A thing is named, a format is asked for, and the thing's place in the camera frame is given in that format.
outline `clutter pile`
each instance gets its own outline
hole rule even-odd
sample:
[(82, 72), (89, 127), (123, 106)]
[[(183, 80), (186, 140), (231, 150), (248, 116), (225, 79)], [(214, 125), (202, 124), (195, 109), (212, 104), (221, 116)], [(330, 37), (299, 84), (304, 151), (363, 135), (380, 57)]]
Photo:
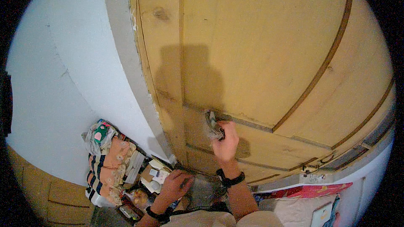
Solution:
[(170, 164), (149, 157), (136, 142), (103, 119), (82, 138), (89, 152), (88, 199), (99, 207), (116, 207), (131, 224), (139, 221), (172, 172)]

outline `cardboard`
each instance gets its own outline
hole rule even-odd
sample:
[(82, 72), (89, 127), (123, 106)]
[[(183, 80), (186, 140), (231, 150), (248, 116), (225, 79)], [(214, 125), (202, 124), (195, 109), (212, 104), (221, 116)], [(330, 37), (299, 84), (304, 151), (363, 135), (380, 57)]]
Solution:
[(142, 174), (140, 175), (143, 177), (147, 182), (150, 182), (153, 180), (153, 175), (150, 174), (150, 170), (152, 169), (152, 166), (149, 164), (146, 169), (143, 170)]

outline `white wall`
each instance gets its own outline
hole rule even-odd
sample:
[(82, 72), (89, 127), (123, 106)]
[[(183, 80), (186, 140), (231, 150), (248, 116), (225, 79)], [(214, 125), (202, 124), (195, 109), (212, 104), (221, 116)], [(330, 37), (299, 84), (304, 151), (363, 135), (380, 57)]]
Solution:
[(7, 141), (49, 174), (86, 184), (80, 134), (98, 118), (167, 160), (125, 77), (105, 0), (32, 0), (11, 45)]

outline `wooden door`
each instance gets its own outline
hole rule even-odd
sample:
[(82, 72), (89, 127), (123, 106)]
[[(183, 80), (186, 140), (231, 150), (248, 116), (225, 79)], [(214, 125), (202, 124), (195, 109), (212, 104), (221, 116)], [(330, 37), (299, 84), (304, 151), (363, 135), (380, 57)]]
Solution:
[(365, 0), (130, 0), (130, 7), (149, 91), (189, 168), (217, 168), (203, 133), (206, 109), (237, 123), (236, 158), (251, 185), (336, 159), (391, 109), (389, 54)]

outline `wrist strap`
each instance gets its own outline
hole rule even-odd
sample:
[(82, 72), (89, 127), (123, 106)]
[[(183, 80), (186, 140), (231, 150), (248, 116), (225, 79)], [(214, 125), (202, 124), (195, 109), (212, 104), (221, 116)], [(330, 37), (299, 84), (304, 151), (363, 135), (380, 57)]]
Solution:
[(163, 213), (163, 214), (156, 214), (156, 213), (154, 213), (154, 212), (150, 209), (150, 206), (146, 208), (146, 212), (149, 214), (149, 216), (153, 217), (154, 219), (156, 219), (156, 220), (158, 220), (158, 221), (160, 221), (160, 222), (163, 222), (163, 221), (167, 218), (165, 213)]
[(225, 173), (223, 172), (223, 169), (218, 169), (216, 171), (216, 174), (219, 176), (219, 179), (222, 182), (222, 185), (226, 188), (239, 184), (246, 178), (244, 172), (241, 172), (241, 174), (234, 179), (226, 178)]

